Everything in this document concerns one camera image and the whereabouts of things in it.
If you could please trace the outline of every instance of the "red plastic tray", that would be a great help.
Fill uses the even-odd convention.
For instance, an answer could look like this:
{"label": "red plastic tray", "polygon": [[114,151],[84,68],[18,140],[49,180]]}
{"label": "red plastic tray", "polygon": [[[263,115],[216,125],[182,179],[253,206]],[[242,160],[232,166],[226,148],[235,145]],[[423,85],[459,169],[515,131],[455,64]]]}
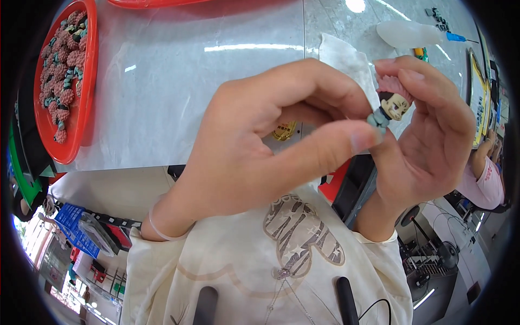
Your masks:
{"label": "red plastic tray", "polygon": [[40,74],[43,70],[43,59],[38,58],[36,66],[36,75],[34,76],[34,115],[36,117],[36,126],[42,139],[42,143],[49,155],[60,164],[70,164],[80,149],[85,125],[88,121],[92,99],[94,97],[94,87],[96,85],[97,59],[98,59],[98,30],[97,30],[97,12],[95,0],[76,0],[68,5],[58,16],[52,27],[50,28],[42,49],[49,44],[50,39],[54,36],[54,32],[63,19],[67,18],[72,12],[79,10],[87,11],[88,33],[87,48],[85,53],[85,68],[83,69],[83,88],[81,98],[76,96],[76,82],[72,83],[74,91],[74,102],[69,106],[70,115],[65,121],[65,130],[67,130],[67,139],[64,143],[59,144],[54,141],[54,134],[58,129],[57,125],[53,125],[52,118],[47,110],[42,109],[40,103]]}
{"label": "red plastic tray", "polygon": [[209,0],[108,0],[111,4],[126,9],[161,8],[204,2]]}

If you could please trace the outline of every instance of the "pink shirt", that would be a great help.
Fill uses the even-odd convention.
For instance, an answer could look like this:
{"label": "pink shirt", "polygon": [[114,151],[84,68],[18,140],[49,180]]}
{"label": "pink shirt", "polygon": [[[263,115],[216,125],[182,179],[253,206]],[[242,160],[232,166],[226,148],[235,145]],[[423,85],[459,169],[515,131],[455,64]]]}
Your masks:
{"label": "pink shirt", "polygon": [[504,203],[504,188],[498,167],[486,156],[486,167],[477,180],[469,162],[464,168],[462,180],[456,188],[477,207],[493,210]]}

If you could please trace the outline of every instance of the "necklace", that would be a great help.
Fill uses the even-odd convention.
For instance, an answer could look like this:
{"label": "necklace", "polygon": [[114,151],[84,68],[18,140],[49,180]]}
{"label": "necklace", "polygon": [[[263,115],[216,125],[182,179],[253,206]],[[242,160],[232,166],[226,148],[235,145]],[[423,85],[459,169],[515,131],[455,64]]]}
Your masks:
{"label": "necklace", "polygon": [[296,292],[294,292],[294,289],[292,288],[292,286],[289,284],[289,282],[287,281],[287,276],[289,275],[289,270],[286,270],[286,269],[283,269],[283,270],[280,270],[279,271],[279,277],[278,279],[283,279],[282,280],[282,284],[280,285],[280,289],[278,289],[278,292],[276,293],[275,295],[275,299],[272,301],[272,304],[269,306],[269,313],[267,313],[267,318],[265,320],[265,323],[264,325],[267,325],[267,321],[269,320],[269,316],[271,315],[271,312],[273,311],[273,309],[275,308],[275,302],[276,302],[276,299],[278,299],[278,295],[280,294],[280,291],[282,291],[282,288],[283,288],[283,284],[284,283],[287,283],[287,286],[291,289],[292,293],[294,294],[294,297],[296,298],[296,300],[298,300],[300,306],[303,308],[303,311],[305,312],[305,314],[307,315],[307,318],[309,319],[310,323],[312,325],[316,325],[313,321],[313,318],[309,315],[309,313],[307,312],[307,310],[305,309],[305,307],[303,306],[302,302],[300,301],[300,298],[298,298],[298,295],[296,295]]}

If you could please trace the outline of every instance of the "cream shirt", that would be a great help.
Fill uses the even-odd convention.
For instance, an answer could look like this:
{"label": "cream shirt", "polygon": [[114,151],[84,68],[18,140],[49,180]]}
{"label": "cream shirt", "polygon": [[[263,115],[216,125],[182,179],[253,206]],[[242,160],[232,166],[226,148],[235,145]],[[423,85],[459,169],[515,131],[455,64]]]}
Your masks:
{"label": "cream shirt", "polygon": [[[385,298],[392,324],[412,323],[397,233],[381,243],[365,239],[310,187],[264,209],[199,221],[176,241],[146,241],[135,228],[131,235],[123,324],[191,325],[206,286],[218,292],[217,325],[342,324],[341,276],[358,316]],[[388,324],[387,304],[374,305],[360,324]]]}

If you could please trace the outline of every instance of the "silver chain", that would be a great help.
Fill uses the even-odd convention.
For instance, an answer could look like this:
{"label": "silver chain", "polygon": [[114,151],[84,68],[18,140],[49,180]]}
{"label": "silver chain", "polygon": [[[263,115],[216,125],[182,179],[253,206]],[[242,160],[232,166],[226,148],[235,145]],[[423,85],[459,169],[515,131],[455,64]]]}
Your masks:
{"label": "silver chain", "polygon": [[307,318],[309,319],[310,323],[312,325],[316,325],[313,321],[313,318],[309,315],[309,313],[307,312],[307,310],[305,309],[305,307],[303,306],[302,302],[300,301],[300,298],[298,298],[298,296],[296,295],[296,292],[294,292],[294,289],[292,288],[292,286],[289,284],[289,282],[287,281],[287,278],[284,278],[283,281],[282,281],[282,284],[280,285],[280,289],[278,290],[278,292],[276,293],[275,295],[275,299],[272,301],[272,304],[269,306],[269,313],[267,314],[267,318],[265,320],[265,323],[264,325],[267,325],[267,321],[269,320],[269,316],[271,315],[271,312],[273,311],[273,309],[275,308],[275,302],[276,302],[276,299],[278,298],[278,295],[280,294],[280,291],[282,291],[282,288],[283,288],[283,284],[284,283],[287,283],[287,285],[289,286],[289,288],[291,289],[292,293],[294,294],[294,296],[296,297],[296,300],[298,300],[298,302],[300,303],[300,306],[303,308],[303,311],[305,312],[305,314],[307,315]]}

